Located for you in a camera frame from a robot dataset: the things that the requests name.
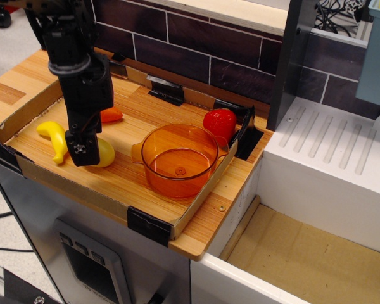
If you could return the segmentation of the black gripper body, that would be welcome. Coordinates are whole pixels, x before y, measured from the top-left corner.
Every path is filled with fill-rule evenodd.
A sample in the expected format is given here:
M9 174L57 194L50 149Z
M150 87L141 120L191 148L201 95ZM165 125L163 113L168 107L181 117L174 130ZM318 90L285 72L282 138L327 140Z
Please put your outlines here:
M114 92L107 56L99 53L61 52L55 60L66 104L69 130L94 129L95 114L113 106Z

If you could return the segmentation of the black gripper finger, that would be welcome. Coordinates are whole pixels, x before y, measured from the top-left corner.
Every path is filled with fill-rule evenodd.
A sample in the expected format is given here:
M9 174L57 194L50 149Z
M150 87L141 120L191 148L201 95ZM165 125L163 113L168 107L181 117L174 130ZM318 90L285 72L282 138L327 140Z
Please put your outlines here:
M101 113L97 113L94 116L94 129L96 133L102 133L102 121L101 121Z
M95 130L74 134L66 131L65 140L75 166L89 166L100 163L98 137Z

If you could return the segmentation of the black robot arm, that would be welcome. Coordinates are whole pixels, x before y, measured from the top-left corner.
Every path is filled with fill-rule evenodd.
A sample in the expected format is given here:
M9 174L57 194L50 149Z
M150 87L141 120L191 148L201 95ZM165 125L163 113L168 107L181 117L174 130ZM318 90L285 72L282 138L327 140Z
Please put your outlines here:
M101 111L113 106L113 84L107 56L94 50L96 24L84 1L22 1L21 6L60 82L72 160L76 166L97 165Z

